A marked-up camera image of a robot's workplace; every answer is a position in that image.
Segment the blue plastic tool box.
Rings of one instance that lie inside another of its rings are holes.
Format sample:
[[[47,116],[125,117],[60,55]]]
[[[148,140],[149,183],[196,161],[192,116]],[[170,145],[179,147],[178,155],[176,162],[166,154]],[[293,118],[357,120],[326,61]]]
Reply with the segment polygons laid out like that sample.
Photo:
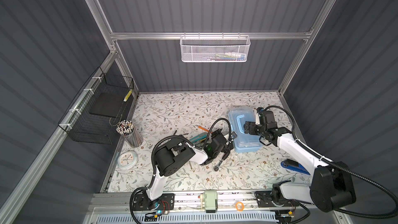
[[[257,152],[263,146],[259,142],[260,136],[247,134],[244,129],[247,121],[256,122],[254,109],[243,106],[232,108],[228,112],[228,120],[236,133],[233,144],[237,153]]]

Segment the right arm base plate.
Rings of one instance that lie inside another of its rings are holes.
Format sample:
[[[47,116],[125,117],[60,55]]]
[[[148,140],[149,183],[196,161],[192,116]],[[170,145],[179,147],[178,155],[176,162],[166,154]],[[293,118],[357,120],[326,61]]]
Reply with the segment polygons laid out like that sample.
[[[298,203],[292,200],[286,200],[283,197],[274,196],[272,191],[261,190],[255,191],[255,198],[258,207],[293,207],[296,208]]]

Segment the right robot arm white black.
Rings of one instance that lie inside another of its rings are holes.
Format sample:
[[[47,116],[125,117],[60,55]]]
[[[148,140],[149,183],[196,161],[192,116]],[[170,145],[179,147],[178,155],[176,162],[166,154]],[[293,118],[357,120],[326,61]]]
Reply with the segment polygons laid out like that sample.
[[[257,109],[259,124],[247,121],[243,125],[245,134],[259,136],[287,152],[309,174],[310,184],[283,181],[273,185],[271,199],[280,206],[289,200],[314,204],[323,212],[330,212],[356,202],[356,193],[347,166],[339,162],[338,167],[330,160],[314,152],[294,137],[291,130],[279,127],[274,114],[263,108]]]

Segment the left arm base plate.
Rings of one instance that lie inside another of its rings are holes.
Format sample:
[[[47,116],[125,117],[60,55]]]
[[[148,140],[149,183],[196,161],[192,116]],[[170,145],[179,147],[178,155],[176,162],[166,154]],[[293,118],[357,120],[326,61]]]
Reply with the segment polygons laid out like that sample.
[[[132,209],[134,211],[170,211],[174,209],[174,203],[175,194],[162,194],[158,199],[150,200],[145,192],[140,192],[132,199]]]

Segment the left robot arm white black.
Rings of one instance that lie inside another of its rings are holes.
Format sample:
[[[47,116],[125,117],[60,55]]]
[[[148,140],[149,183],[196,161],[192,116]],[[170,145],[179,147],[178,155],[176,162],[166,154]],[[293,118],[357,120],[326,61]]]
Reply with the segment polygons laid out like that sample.
[[[223,160],[225,160],[234,148],[235,138],[237,138],[235,132],[224,136],[218,129],[211,134],[211,142],[205,148],[196,146],[183,135],[171,135],[160,140],[151,154],[153,175],[145,196],[150,201],[161,198],[168,177],[188,162],[206,166],[220,153],[224,153]]]

